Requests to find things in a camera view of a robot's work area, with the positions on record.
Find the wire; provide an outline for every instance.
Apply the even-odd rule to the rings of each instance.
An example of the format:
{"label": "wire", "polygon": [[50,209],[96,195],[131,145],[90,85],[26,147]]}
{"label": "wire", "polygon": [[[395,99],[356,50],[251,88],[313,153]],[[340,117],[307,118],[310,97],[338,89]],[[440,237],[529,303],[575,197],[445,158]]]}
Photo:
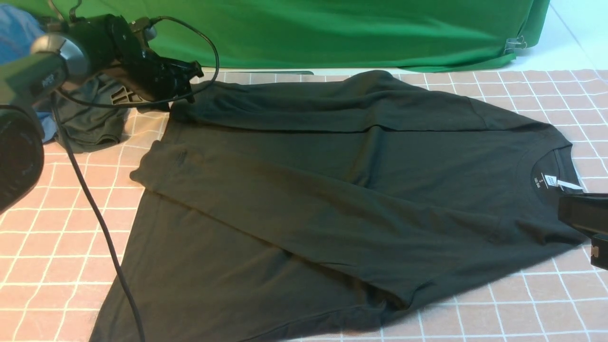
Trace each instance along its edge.
{"label": "wire", "polygon": [[76,4],[76,6],[74,6],[70,9],[70,21],[72,23],[75,23],[76,20],[78,20],[78,17],[76,17],[76,10],[80,7],[80,5],[82,5],[82,0],[78,0],[78,3]]}
{"label": "wire", "polygon": [[186,95],[177,96],[177,97],[174,97],[172,99],[159,100],[159,101],[154,101],[154,102],[144,102],[144,103],[120,103],[120,104],[117,104],[117,105],[104,105],[104,104],[101,104],[101,103],[86,102],[86,101],[78,100],[78,99],[72,97],[70,94],[68,94],[65,90],[63,90],[61,88],[57,89],[57,92],[59,93],[59,95],[61,95],[63,98],[65,98],[68,101],[71,101],[71,102],[74,102],[74,103],[77,103],[77,104],[83,105],[83,106],[96,107],[96,108],[116,109],[116,108],[137,108],[137,107],[148,107],[148,106],[164,105],[166,103],[170,103],[170,102],[174,102],[174,101],[177,101],[177,100],[186,99],[186,98],[188,98],[190,96],[194,96],[194,95],[196,95],[196,94],[198,94],[200,92],[203,92],[207,88],[209,88],[215,82],[215,80],[218,78],[218,75],[219,75],[219,54],[218,54],[217,48],[215,47],[215,44],[211,41],[211,39],[209,39],[209,37],[207,37],[204,33],[202,33],[201,31],[199,31],[198,29],[196,29],[192,25],[190,25],[190,24],[188,24],[185,21],[182,21],[180,19],[176,19],[176,18],[174,18],[172,16],[158,16],[156,18],[153,18],[151,20],[151,22],[152,22],[152,25],[156,25],[157,23],[159,23],[159,22],[161,22],[163,20],[173,21],[174,23],[178,23],[178,24],[186,27],[187,29],[191,30],[192,32],[196,33],[201,38],[203,38],[203,39],[205,39],[207,41],[207,43],[209,44],[209,46],[213,50],[213,56],[215,57],[215,72],[213,73],[213,77],[211,78],[211,80],[209,80],[209,82],[207,82],[207,84],[205,84],[204,86],[200,87],[196,91],[192,91],[192,92],[190,92],[190,93],[188,93]]}
{"label": "wire", "polygon": [[49,0],[49,7],[51,7],[53,12],[55,12],[55,14],[57,15],[57,18],[59,18],[59,20],[65,21],[63,14],[61,14],[61,12],[59,12],[59,10],[57,9],[57,6],[55,6],[55,3],[53,2],[53,0]]}
{"label": "wire", "polygon": [[61,120],[59,118],[59,113],[57,111],[57,96],[55,93],[50,95],[50,104],[51,104],[51,112],[53,113],[53,118],[55,119],[55,123],[57,125],[57,134],[61,140],[65,142],[65,149],[67,151],[67,157],[70,159],[72,163],[72,167],[74,168],[74,172],[76,173],[76,177],[78,178],[78,182],[82,187],[82,191],[85,193],[86,199],[89,201],[91,208],[93,208],[93,212],[99,221],[99,225],[102,227],[103,235],[106,238],[106,242],[108,243],[108,249],[110,252],[110,257],[112,258],[112,263],[114,263],[114,269],[116,269],[116,275],[122,286],[122,290],[125,292],[125,296],[131,306],[131,311],[133,311],[133,317],[135,318],[135,324],[137,325],[137,332],[139,333],[139,340],[141,342],[145,342],[145,335],[143,333],[143,324],[142,318],[139,314],[139,310],[137,309],[137,305],[135,305],[135,299],[133,299],[133,295],[131,294],[131,290],[129,289],[128,284],[126,283],[125,274],[122,272],[122,268],[120,267],[120,262],[118,261],[118,256],[116,255],[116,249],[114,248],[114,244],[112,243],[112,237],[110,236],[110,231],[108,230],[108,226],[106,225],[105,220],[103,219],[102,213],[99,211],[99,207],[95,203],[93,196],[91,195],[91,191],[89,187],[86,185],[85,178],[80,171],[78,166],[78,162],[76,162],[76,157],[74,156],[74,151],[70,146],[70,143],[66,139],[66,132],[61,126]]}

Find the shirt label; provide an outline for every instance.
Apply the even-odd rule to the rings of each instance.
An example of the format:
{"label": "shirt label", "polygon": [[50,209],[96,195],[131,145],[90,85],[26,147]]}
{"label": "shirt label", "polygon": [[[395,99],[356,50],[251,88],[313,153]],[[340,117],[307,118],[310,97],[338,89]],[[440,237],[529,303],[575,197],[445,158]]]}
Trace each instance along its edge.
{"label": "shirt label", "polygon": [[554,187],[567,187],[569,189],[574,189],[574,190],[583,190],[582,187],[576,185],[576,184],[572,184],[572,183],[568,183],[565,181],[561,181],[559,180],[557,177],[555,176],[550,176],[550,175],[545,175],[545,182],[547,182],[547,185],[549,186],[554,186]]}

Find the green backdrop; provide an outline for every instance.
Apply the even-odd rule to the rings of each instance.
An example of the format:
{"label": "green backdrop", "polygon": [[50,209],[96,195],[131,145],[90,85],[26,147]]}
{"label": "green backdrop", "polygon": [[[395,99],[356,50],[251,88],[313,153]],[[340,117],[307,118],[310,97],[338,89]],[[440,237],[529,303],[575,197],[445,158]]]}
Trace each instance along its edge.
{"label": "green backdrop", "polygon": [[[5,0],[53,15],[47,0]],[[55,0],[67,18],[77,0]],[[507,39],[538,42],[549,0],[83,0],[79,16],[169,15],[207,34],[224,68],[498,68]],[[162,55],[213,66],[206,42],[158,25]]]}

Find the black t-shirt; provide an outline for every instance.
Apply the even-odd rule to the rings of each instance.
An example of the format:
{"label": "black t-shirt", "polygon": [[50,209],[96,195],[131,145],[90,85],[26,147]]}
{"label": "black t-shirt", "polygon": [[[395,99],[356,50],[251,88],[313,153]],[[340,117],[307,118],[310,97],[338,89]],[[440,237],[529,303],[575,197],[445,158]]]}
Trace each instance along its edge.
{"label": "black t-shirt", "polygon": [[[123,268],[148,341],[272,341],[374,329],[585,237],[555,127],[368,72],[216,83],[179,102],[133,180]],[[91,341],[137,341],[118,283]]]}

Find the pink grid mat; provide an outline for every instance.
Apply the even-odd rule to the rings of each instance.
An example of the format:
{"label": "pink grid mat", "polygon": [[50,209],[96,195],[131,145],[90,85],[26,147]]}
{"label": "pink grid mat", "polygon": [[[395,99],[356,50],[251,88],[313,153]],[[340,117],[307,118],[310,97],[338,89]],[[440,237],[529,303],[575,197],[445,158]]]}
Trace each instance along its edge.
{"label": "pink grid mat", "polygon": [[[325,82],[348,76],[222,73],[235,83]],[[557,126],[574,144],[588,191],[608,192],[608,72],[396,75]],[[125,143],[77,157],[122,254],[142,187],[130,171],[161,137],[166,114],[131,113]],[[87,341],[115,273],[65,152],[46,146],[38,186],[0,216],[0,342]],[[608,342],[608,272],[589,246],[433,305],[377,332],[300,341]]]}

